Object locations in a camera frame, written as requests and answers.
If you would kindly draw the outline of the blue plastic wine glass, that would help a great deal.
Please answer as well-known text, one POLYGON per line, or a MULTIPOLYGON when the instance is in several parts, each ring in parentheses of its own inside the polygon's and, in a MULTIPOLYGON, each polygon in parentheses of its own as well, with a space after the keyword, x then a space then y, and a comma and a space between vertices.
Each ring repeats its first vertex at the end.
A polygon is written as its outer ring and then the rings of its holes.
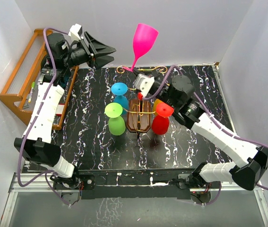
POLYGON ((129 110, 129 101, 125 97, 125 94, 128 91, 128 87, 126 84, 118 82, 112 85, 111 87, 111 92, 114 94, 114 103, 118 103, 122 106, 123 111, 122 111, 122 116, 126 115, 126 110, 129 110))

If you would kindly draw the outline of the magenta plastic wine glass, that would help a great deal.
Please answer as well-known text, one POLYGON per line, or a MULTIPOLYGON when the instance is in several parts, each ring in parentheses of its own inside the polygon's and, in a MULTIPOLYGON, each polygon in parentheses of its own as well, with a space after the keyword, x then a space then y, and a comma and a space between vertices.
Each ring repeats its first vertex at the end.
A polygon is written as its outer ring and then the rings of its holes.
POLYGON ((139 23, 137 25, 133 41, 132 47, 134 52, 134 61, 130 68, 123 67, 123 69, 128 71, 133 71, 137 61, 139 58, 148 53, 153 47, 159 32, 150 25, 139 23))

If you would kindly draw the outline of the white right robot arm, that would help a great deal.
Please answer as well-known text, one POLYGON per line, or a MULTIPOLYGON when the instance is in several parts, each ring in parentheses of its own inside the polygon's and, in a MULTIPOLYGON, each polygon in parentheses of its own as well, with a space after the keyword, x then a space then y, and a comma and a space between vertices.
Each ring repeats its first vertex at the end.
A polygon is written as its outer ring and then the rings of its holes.
POLYGON ((252 191, 268 168, 268 148, 235 135, 218 122, 195 93, 191 80, 182 72, 159 81, 157 75, 133 69, 134 88, 141 99, 157 98, 173 108, 173 117, 191 131, 203 136, 231 158, 231 162, 201 163, 188 177, 181 180, 190 187, 203 188, 211 182, 236 183, 252 191))

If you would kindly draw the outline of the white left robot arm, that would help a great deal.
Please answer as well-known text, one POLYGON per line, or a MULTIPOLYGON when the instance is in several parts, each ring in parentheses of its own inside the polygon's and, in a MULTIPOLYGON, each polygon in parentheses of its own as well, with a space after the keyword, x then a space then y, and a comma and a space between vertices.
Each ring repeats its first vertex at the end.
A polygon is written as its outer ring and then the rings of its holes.
POLYGON ((88 32, 69 32, 69 36, 74 37, 75 48, 68 45, 63 32, 43 35, 49 65, 42 68, 41 73, 49 81, 39 84, 27 129, 21 138, 15 138, 14 146, 19 151, 18 169, 24 158, 47 168, 48 173, 64 178, 65 185, 74 189, 79 186, 80 177, 74 173, 74 165, 61 155, 60 147, 51 143, 53 121, 64 94, 61 79, 68 76, 70 68, 83 63, 96 70, 102 68, 114 60, 111 53, 116 49, 96 40, 88 32))

